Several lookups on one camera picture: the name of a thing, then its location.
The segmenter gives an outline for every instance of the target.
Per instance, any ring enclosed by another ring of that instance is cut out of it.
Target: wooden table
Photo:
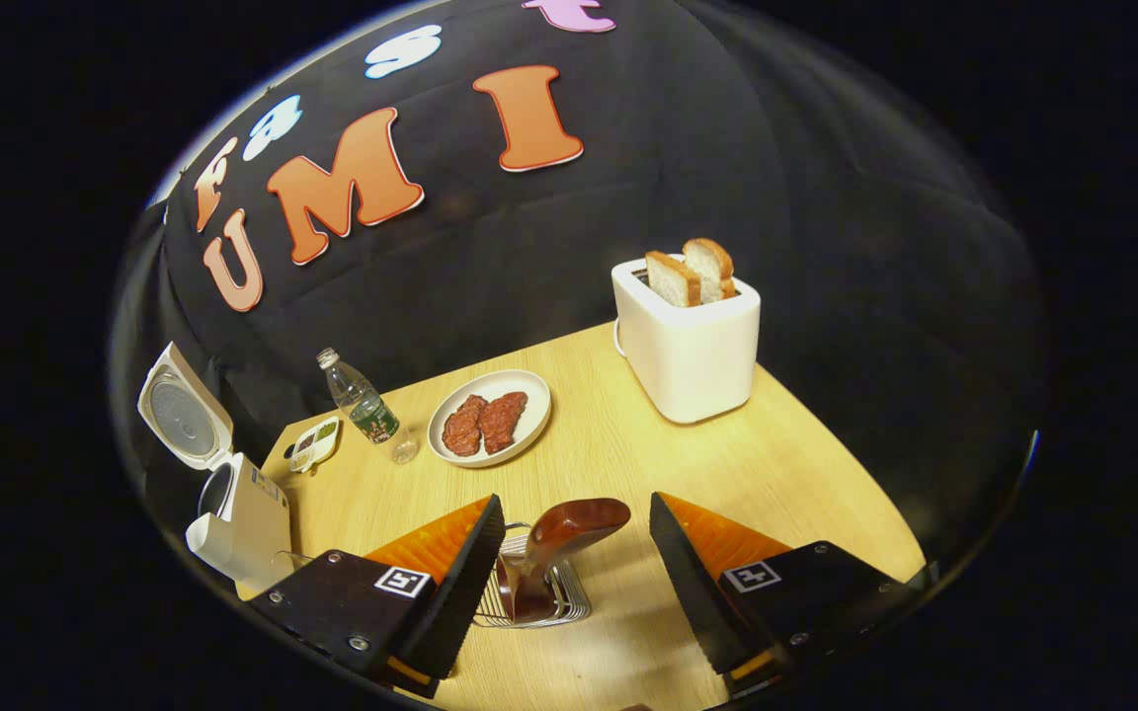
[[[439,402],[471,378],[509,369],[541,374],[551,388],[541,439],[495,468],[439,460],[423,441]],[[432,700],[447,710],[616,711],[648,703],[682,711],[727,700],[649,537],[654,490],[789,545],[830,540],[896,580],[925,563],[880,486],[761,365],[741,408],[703,423],[670,423],[613,349],[609,323],[386,392],[385,400],[421,438],[409,464],[380,458],[343,420],[333,456],[315,472],[289,473],[283,450],[335,413],[281,433],[263,472],[288,491],[297,553],[364,554],[489,494],[500,496],[510,522],[533,523],[570,498],[610,496],[632,507],[622,530],[574,559],[592,615],[533,630],[473,627],[454,676]]]

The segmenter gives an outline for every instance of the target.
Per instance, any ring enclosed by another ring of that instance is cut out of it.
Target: wire rack
[[[529,538],[528,532],[514,535],[512,531],[519,529],[528,530],[529,523],[514,522],[506,526],[509,535],[500,546],[500,555],[525,554],[525,543]],[[582,620],[591,615],[591,602],[587,601],[587,593],[582,588],[578,573],[574,571],[569,561],[561,561],[547,570],[547,584],[551,585],[551,593],[555,596],[556,609],[551,617],[534,622],[520,622],[516,625],[503,611],[503,602],[498,594],[498,576],[490,568],[489,581],[486,584],[486,593],[478,604],[473,615],[473,625],[478,627],[496,627],[496,629],[518,630],[529,627],[546,627],[552,625],[566,625]]]

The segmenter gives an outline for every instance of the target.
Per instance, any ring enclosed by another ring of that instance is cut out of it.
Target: white plate
[[[508,392],[525,392],[529,400],[525,404],[525,413],[520,413],[520,419],[516,422],[516,431],[512,432],[514,440],[506,449],[494,454],[486,453],[486,439],[477,454],[471,456],[460,456],[446,449],[442,443],[442,430],[446,427],[446,417],[455,414],[455,410],[468,400],[469,395],[483,396],[486,400],[495,400]],[[429,446],[434,454],[442,456],[446,462],[461,465],[461,468],[488,468],[492,464],[505,462],[522,452],[526,446],[533,445],[534,440],[543,433],[547,419],[551,417],[551,389],[547,383],[536,374],[528,371],[497,371],[484,374],[465,383],[460,390],[451,392],[451,396],[442,400],[437,413],[429,420]]]

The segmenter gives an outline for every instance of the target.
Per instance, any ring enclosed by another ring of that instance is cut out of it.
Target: bread slice
[[[696,238],[683,243],[683,263],[700,279],[700,301],[714,303],[736,296],[731,279],[735,265],[731,255],[712,239]]]
[[[652,291],[678,307],[700,305],[700,278],[683,262],[660,251],[648,253],[644,261]]]

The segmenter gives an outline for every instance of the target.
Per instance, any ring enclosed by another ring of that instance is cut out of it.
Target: cooked meat slice
[[[525,392],[508,392],[483,408],[480,424],[486,437],[487,454],[494,454],[512,445],[514,441],[512,431],[516,431],[520,413],[525,413],[526,402],[529,402],[529,396]]]
[[[483,396],[469,395],[468,400],[446,417],[446,424],[442,428],[442,443],[446,445],[446,449],[460,456],[477,454],[483,443],[483,431],[477,427],[477,420],[486,405]]]

